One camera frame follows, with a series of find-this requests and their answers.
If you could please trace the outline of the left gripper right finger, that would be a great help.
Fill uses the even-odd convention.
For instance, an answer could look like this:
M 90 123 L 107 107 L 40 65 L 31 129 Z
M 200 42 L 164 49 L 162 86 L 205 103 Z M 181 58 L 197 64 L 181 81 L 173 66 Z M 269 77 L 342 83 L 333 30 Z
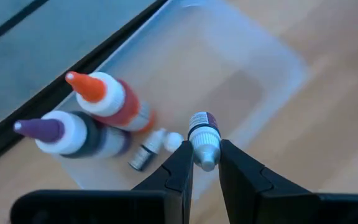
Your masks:
M 358 194 L 310 192 L 228 140 L 221 141 L 219 181 L 230 223 L 358 224 Z

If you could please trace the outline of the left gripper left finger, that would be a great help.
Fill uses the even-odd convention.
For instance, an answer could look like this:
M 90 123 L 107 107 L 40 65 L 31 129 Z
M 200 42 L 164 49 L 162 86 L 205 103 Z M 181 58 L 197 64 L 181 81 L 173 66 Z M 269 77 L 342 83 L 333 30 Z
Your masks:
M 36 190 L 11 207 L 11 223 L 188 223 L 193 146 L 181 146 L 131 190 Z

